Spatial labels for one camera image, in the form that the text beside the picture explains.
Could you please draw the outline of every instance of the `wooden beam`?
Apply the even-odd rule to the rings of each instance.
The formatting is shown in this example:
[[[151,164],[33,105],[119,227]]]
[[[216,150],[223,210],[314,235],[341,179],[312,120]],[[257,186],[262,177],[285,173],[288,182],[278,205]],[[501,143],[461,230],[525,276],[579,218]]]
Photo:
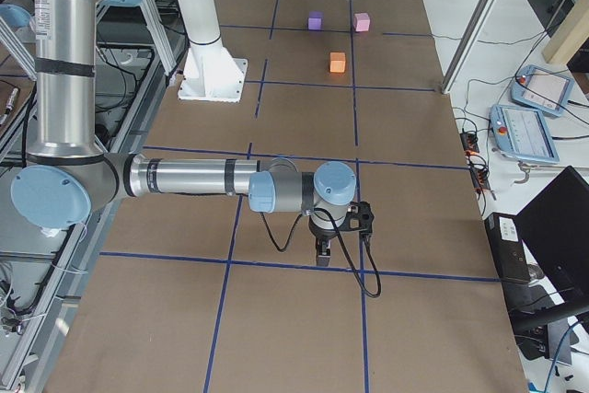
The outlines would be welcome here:
[[[589,38],[589,0],[578,0],[542,55],[549,64],[567,64]]]

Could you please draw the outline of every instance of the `orange cube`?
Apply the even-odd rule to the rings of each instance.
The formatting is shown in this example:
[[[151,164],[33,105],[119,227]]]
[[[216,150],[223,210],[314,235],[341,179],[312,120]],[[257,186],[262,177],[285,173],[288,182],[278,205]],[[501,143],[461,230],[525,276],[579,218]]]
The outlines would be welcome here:
[[[346,53],[345,52],[330,52],[329,53],[329,71],[331,73],[345,73],[346,72]]]

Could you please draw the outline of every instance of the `blue tablet device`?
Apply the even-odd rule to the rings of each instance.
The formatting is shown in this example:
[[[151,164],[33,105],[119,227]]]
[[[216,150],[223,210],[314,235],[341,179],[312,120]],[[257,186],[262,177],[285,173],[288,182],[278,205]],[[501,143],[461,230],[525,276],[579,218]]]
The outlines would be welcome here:
[[[559,117],[569,101],[573,81],[530,64],[517,73],[512,84],[512,100],[522,105]]]
[[[489,118],[497,145],[505,156],[535,163],[559,162],[541,110],[494,105]]]

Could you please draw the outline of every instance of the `pink cube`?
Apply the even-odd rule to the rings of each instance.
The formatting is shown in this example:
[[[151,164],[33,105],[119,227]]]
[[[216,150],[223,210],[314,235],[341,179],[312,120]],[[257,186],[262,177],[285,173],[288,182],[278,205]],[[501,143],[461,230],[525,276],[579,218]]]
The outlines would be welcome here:
[[[368,13],[357,13],[353,15],[353,27],[356,32],[365,32],[370,29],[370,16]]]
[[[323,21],[323,13],[320,11],[311,11],[309,13],[308,27],[314,31],[321,31],[321,22]]]

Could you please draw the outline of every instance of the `blue cable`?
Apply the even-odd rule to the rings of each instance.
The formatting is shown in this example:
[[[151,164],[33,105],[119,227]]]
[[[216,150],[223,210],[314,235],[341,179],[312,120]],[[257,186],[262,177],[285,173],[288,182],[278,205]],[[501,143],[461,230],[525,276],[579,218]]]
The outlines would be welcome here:
[[[549,375],[546,378],[546,384],[544,385],[544,390],[542,391],[542,393],[548,393],[548,391],[549,391],[550,379],[552,379],[552,374],[554,373],[554,367],[556,366],[556,362],[559,359],[560,348],[562,347],[564,340],[571,334],[572,329],[574,329],[579,324],[581,324],[581,321],[577,321],[574,324],[571,324],[569,326],[569,328],[567,329],[567,331],[565,331],[564,334],[562,335],[562,338],[560,338],[559,346],[556,348],[556,352],[554,353],[554,359],[552,359],[552,365],[550,366]]]

